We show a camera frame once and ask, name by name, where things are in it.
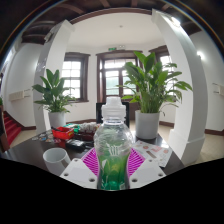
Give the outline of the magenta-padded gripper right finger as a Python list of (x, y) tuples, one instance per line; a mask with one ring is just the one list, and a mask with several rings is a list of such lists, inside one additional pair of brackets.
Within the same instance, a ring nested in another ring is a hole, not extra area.
[(157, 181), (166, 174), (153, 159), (144, 158), (132, 149), (127, 162), (127, 176), (129, 188), (135, 189)]

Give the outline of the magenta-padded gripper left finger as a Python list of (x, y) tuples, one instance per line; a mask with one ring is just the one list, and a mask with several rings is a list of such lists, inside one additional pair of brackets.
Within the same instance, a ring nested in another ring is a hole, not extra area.
[(99, 162), (95, 149), (89, 150), (81, 159), (74, 158), (60, 177), (81, 187), (96, 189), (99, 177)]

